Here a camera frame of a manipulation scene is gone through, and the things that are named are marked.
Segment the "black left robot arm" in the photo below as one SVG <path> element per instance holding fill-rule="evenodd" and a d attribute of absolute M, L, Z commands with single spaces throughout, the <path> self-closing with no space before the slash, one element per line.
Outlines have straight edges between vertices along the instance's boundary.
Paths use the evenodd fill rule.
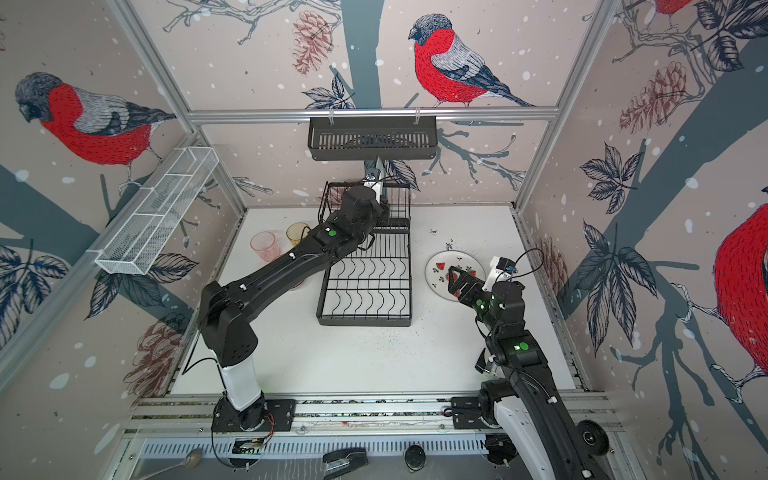
<path fill-rule="evenodd" d="M 388 216 L 389 203 L 375 189 L 353 185 L 340 207 L 287 253 L 225 286 L 211 282 L 203 288 L 198 331 L 215 354 L 226 400 L 244 429 L 258 426 L 265 403 L 252 360 L 258 338 L 251 322 L 296 285 L 360 249 Z"/>

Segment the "black hanging wall basket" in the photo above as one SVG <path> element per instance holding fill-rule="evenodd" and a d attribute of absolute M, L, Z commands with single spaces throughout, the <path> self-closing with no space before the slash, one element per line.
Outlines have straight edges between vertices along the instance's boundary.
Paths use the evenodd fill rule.
<path fill-rule="evenodd" d="M 307 148 L 315 161 L 428 160 L 438 150 L 435 117 L 313 118 Z"/>

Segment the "black wire dish rack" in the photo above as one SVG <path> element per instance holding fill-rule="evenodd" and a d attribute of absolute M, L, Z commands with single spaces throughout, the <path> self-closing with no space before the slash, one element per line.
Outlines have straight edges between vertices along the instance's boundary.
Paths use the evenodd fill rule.
<path fill-rule="evenodd" d="M 411 325 L 411 189 L 395 181 L 380 188 L 388 212 L 373 236 L 324 273 L 316 309 L 323 326 Z"/>

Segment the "white watermelon plate blue rim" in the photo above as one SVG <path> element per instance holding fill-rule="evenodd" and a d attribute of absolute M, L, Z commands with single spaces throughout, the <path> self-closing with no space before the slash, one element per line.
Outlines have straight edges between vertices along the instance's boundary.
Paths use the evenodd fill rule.
<path fill-rule="evenodd" d="M 425 279 L 430 290 L 442 299 L 458 302 L 458 298 L 448 292 L 447 273 L 450 267 L 472 269 L 475 277 L 481 280 L 486 279 L 484 267 L 475 257 L 456 250 L 439 252 L 427 261 Z"/>

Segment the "horizontal aluminium crossbar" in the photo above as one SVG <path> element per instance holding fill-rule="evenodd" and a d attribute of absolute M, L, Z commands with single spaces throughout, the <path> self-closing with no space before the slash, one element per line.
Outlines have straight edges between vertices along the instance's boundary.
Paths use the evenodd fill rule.
<path fill-rule="evenodd" d="M 461 108 L 378 108 L 378 109 L 260 109 L 260 110 L 192 110 L 187 119 L 194 125 L 303 123 L 312 118 L 407 117 L 412 120 L 435 117 L 438 121 L 553 121 L 560 114 L 554 106 L 545 107 L 461 107 Z"/>

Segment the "black round cap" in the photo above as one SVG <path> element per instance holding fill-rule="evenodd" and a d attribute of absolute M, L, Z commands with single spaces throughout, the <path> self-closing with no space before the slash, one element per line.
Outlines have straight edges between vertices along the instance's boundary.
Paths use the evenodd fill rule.
<path fill-rule="evenodd" d="M 422 446 L 410 445 L 404 452 L 404 462 L 407 469 L 414 473 L 422 470 L 427 463 L 426 452 Z"/>

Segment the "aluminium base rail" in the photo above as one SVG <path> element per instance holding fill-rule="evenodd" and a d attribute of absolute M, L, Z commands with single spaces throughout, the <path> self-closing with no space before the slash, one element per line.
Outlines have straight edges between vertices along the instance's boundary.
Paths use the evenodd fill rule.
<path fill-rule="evenodd" d="M 255 429 L 238 423 L 219 394 L 170 395 L 139 402 L 123 436 L 162 456 L 200 448 L 212 458 L 297 458 L 361 446 L 400 453 L 422 443 L 429 453 L 480 453 L 502 429 L 481 419 L 474 394 L 299 395 L 267 398 Z"/>

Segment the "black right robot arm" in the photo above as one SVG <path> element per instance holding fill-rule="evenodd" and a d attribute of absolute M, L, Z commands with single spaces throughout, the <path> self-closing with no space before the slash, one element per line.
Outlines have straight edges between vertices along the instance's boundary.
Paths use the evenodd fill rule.
<path fill-rule="evenodd" d="M 563 404 L 546 355 L 527 329 L 523 291 L 516 280 L 484 282 L 450 267 L 448 291 L 472 308 L 487 329 L 486 350 L 501 376 L 481 384 L 480 418 L 510 438 L 534 479 L 607 479 L 594 447 Z"/>

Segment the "pink plastic cup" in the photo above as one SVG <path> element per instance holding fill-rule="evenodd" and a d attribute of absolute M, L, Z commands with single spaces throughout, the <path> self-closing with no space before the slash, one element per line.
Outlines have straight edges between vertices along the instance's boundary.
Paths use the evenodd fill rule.
<path fill-rule="evenodd" d="M 271 263 L 281 256 L 277 237 L 271 231 L 255 234 L 250 240 L 250 247 L 265 263 Z"/>

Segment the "white mesh wall basket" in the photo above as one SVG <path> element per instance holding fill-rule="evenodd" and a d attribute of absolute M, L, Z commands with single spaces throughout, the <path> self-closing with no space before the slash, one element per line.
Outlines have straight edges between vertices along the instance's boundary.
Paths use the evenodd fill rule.
<path fill-rule="evenodd" d="M 138 206 L 100 250 L 96 265 L 108 274 L 147 274 L 218 163 L 210 147 L 176 150 L 159 180 L 140 189 Z"/>

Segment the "mint green plate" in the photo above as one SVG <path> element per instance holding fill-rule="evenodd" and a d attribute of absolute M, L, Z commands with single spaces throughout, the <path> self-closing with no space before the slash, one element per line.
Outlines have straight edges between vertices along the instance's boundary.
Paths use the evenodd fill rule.
<path fill-rule="evenodd" d="M 375 194 L 375 200 L 376 200 L 377 202 L 381 202 L 381 195 L 382 195 L 382 181 L 381 181 L 381 183 L 380 183 L 379 185 L 377 185 L 377 186 L 374 186 L 374 187 L 373 187 L 373 188 L 371 188 L 371 189 L 374 191 L 374 194 Z"/>

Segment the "yellow plastic cup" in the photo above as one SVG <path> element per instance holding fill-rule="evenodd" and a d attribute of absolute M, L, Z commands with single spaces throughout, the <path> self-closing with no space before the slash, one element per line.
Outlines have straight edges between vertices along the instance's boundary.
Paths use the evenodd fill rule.
<path fill-rule="evenodd" d="M 308 236 L 310 231 L 311 227 L 309 224 L 305 222 L 296 222 L 287 228 L 285 234 L 291 246 L 295 247 Z"/>

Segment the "black stapler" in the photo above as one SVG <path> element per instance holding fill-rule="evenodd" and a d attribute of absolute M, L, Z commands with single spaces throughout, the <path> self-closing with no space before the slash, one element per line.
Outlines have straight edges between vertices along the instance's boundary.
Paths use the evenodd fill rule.
<path fill-rule="evenodd" d="M 331 480 L 351 473 L 368 464 L 367 450 L 353 447 L 335 450 L 322 457 L 324 480 Z"/>

